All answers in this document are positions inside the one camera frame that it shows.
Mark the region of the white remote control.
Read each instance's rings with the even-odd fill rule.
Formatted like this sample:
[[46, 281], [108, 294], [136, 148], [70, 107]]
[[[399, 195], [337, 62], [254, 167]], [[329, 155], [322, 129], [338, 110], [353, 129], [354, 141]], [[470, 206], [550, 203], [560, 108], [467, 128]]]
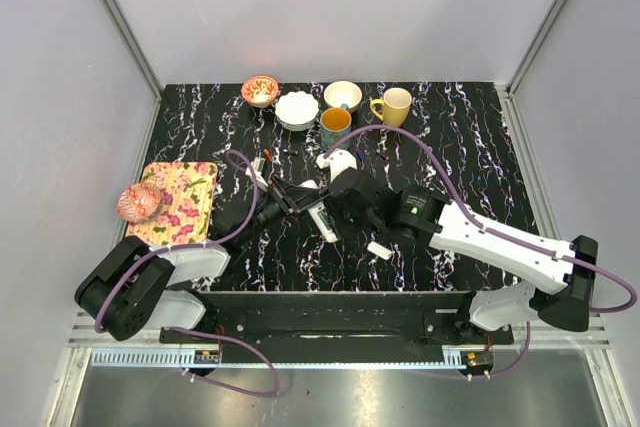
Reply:
[[311, 191], [303, 200], [303, 210], [308, 212], [327, 243], [335, 243], [339, 236], [323, 202], [322, 192], [314, 180], [307, 180], [300, 187]]

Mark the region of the green battery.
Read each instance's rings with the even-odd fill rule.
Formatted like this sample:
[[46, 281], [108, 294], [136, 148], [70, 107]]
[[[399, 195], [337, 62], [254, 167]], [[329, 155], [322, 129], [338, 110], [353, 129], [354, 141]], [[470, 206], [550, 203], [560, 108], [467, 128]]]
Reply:
[[318, 218], [320, 219], [321, 225], [327, 231], [330, 231], [332, 229], [331, 222], [329, 221], [329, 217], [324, 211], [318, 212]]

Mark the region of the white battery cover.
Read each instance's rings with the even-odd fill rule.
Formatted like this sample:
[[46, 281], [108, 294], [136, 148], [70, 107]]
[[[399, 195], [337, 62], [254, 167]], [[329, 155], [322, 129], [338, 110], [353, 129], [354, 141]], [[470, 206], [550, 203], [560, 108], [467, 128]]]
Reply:
[[393, 255], [393, 252], [391, 250], [374, 241], [370, 242], [367, 245], [367, 250], [370, 253], [374, 254], [376, 257], [381, 258], [385, 261], [388, 261]]

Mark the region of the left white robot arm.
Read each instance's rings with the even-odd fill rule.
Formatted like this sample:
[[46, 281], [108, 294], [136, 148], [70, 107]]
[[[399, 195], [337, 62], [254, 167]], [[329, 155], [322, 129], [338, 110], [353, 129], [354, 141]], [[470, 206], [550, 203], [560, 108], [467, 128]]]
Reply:
[[220, 239], [159, 246], [132, 235], [123, 238], [85, 278], [75, 303], [100, 333], [117, 341], [134, 337], [147, 324], [181, 327], [195, 342], [213, 337], [215, 316], [202, 300], [169, 288], [201, 277], [221, 276], [242, 248], [270, 224], [324, 208], [324, 191], [313, 181], [296, 186], [274, 177], [262, 206], [253, 200], [245, 219], [222, 226]]

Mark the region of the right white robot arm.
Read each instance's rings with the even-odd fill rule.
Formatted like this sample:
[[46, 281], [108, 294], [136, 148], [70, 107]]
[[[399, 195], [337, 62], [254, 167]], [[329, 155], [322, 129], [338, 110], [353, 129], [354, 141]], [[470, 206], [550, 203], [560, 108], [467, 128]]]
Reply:
[[588, 267], [598, 254], [590, 237], [539, 237], [464, 211], [430, 188], [395, 192], [353, 167], [331, 174], [326, 207], [340, 234], [369, 231], [379, 250], [394, 244], [449, 251], [518, 277], [514, 286], [467, 296], [454, 320], [465, 342], [535, 319], [569, 332], [589, 327], [595, 274]]

